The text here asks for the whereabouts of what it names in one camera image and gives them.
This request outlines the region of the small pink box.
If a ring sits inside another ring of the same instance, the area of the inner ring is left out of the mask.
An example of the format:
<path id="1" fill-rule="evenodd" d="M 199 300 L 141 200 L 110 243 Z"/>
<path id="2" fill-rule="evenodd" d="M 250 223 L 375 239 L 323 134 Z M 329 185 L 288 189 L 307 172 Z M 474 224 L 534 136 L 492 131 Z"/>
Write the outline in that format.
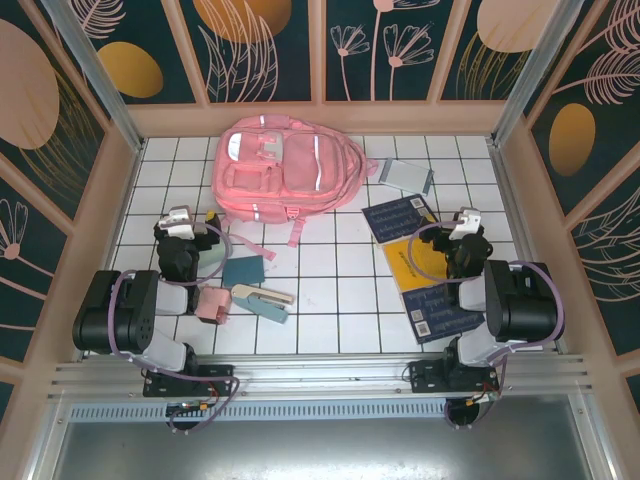
<path id="1" fill-rule="evenodd" d="M 227 322 L 231 302 L 229 290 L 204 286 L 200 289 L 195 316 L 203 323 L 224 325 Z"/>

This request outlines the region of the aluminium corner post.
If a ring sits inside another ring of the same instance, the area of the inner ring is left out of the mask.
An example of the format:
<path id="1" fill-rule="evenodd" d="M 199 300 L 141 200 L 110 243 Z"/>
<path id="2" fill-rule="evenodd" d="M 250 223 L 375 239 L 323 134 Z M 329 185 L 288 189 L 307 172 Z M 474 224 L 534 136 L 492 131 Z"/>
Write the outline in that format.
<path id="1" fill-rule="evenodd" d="M 66 0 L 41 0 L 41 2 L 74 57 L 85 71 L 89 82 L 93 85 L 127 144 L 135 154 L 139 154 L 142 136 L 121 95 L 100 62 L 89 37 L 78 23 L 72 7 Z"/>
<path id="2" fill-rule="evenodd" d="M 490 135 L 489 145 L 500 149 L 516 126 L 524 108 L 542 82 L 551 63 L 575 24 L 584 0 L 559 0 L 542 30 Z"/>

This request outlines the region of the beige and teal stapler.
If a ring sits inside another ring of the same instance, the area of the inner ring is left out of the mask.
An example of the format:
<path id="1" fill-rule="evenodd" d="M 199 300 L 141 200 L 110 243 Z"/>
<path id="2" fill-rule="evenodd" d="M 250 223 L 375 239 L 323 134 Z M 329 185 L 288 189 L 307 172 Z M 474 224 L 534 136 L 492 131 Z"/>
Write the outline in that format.
<path id="1" fill-rule="evenodd" d="M 289 313 L 286 307 L 295 300 L 288 294 L 246 284 L 234 285 L 231 298 L 238 307 L 278 324 L 287 321 Z"/>

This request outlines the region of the aluminium rail frame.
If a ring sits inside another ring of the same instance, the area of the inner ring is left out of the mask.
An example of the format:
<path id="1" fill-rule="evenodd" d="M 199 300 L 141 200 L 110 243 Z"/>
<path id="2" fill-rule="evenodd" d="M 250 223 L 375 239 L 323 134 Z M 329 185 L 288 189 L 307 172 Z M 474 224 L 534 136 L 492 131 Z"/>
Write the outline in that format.
<path id="1" fill-rule="evenodd" d="M 438 353 L 204 355 L 203 364 L 230 364 L 240 380 L 238 400 L 320 400 L 408 397 L 406 366 Z M 507 396 L 589 393 L 594 381 L 580 355 L 524 352 L 508 358 Z M 55 400 L 143 399 L 140 368 L 115 356 L 90 356 L 55 368 L 46 388 Z"/>

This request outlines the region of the pink backpack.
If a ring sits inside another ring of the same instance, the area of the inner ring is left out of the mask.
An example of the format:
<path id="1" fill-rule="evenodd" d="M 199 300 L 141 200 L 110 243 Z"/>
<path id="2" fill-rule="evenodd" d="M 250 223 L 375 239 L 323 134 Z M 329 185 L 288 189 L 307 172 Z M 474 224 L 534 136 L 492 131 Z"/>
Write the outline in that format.
<path id="1" fill-rule="evenodd" d="M 308 218 L 351 202 L 377 167 L 339 131 L 263 114 L 220 137 L 211 188 L 227 223 L 289 224 L 295 248 Z"/>

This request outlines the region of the aluminium side rail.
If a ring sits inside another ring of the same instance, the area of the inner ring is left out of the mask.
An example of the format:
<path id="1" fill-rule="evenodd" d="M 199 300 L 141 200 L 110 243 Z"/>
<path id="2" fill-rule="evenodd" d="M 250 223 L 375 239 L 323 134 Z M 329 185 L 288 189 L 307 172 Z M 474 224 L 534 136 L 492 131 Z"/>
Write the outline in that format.
<path id="1" fill-rule="evenodd" d="M 533 260 L 526 222 L 502 154 L 493 147 L 490 154 L 517 252 L 517 258 L 506 267 L 491 268 L 488 280 L 490 291 L 497 295 L 490 304 L 494 312 L 490 324 L 499 328 L 499 340 L 513 343 L 495 354 L 499 358 L 507 351 L 542 347 L 560 338 L 564 331 L 564 307 L 548 268 Z"/>

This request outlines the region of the small teal notebook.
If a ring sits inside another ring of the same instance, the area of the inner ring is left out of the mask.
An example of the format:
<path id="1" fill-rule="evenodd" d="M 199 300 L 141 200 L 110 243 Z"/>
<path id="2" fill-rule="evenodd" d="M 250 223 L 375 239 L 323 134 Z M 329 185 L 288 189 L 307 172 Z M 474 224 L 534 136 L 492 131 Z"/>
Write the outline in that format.
<path id="1" fill-rule="evenodd" d="M 222 272 L 222 285 L 232 288 L 237 284 L 260 284 L 265 280 L 262 256 L 229 259 Z"/>

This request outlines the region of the grid notepad with teal cover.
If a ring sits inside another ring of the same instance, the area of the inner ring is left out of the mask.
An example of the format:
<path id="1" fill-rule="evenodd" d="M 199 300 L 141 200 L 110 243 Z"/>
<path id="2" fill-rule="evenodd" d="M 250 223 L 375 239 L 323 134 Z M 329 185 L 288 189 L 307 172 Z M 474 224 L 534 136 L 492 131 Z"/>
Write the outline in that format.
<path id="1" fill-rule="evenodd" d="M 433 184 L 434 172 L 425 164 L 415 165 L 388 158 L 384 161 L 379 183 L 398 190 L 426 196 Z"/>

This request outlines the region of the yellow book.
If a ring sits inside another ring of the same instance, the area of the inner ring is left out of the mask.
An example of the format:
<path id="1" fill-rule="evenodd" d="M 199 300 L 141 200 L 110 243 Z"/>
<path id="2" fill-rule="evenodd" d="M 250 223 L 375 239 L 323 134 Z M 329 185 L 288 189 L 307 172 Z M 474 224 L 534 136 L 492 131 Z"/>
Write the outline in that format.
<path id="1" fill-rule="evenodd" d="M 404 239 L 382 247 L 390 271 L 401 293 L 436 284 L 435 281 L 422 276 L 412 266 L 408 255 L 408 244 L 409 240 Z M 412 246 L 412 258 L 424 273 L 436 278 L 446 277 L 445 255 L 434 251 L 431 243 L 416 240 Z"/>

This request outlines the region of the grey metal sheet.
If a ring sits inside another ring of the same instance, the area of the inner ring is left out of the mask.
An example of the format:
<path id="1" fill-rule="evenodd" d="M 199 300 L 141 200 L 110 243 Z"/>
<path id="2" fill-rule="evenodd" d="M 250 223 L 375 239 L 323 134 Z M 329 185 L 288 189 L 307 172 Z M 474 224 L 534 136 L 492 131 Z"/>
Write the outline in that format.
<path id="1" fill-rule="evenodd" d="M 497 421 L 221 422 L 190 436 L 160 424 L 73 424 L 54 480 L 609 480 L 574 427 Z"/>

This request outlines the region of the light green eraser block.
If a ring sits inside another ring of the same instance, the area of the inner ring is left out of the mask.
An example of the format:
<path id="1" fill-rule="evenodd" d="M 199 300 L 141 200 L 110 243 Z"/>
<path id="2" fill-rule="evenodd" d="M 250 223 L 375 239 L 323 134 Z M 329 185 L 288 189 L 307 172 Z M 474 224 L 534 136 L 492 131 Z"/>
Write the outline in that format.
<path id="1" fill-rule="evenodd" d="M 198 266 L 200 268 L 220 263 L 233 252 L 232 247 L 227 246 L 216 233 L 199 235 L 195 238 L 194 243 L 199 252 Z"/>

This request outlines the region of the dark blue book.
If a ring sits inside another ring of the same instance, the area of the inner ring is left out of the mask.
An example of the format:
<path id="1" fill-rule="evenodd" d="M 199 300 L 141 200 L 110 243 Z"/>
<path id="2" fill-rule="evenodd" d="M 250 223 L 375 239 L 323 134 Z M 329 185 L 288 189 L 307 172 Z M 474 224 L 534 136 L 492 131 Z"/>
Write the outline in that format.
<path id="1" fill-rule="evenodd" d="M 362 213 L 379 245 L 411 236 L 421 226 L 424 218 L 430 222 L 439 220 L 419 194 L 367 207 Z"/>
<path id="2" fill-rule="evenodd" d="M 418 344 L 460 335 L 484 322 L 481 312 L 451 305 L 444 285 L 403 292 L 402 301 Z"/>

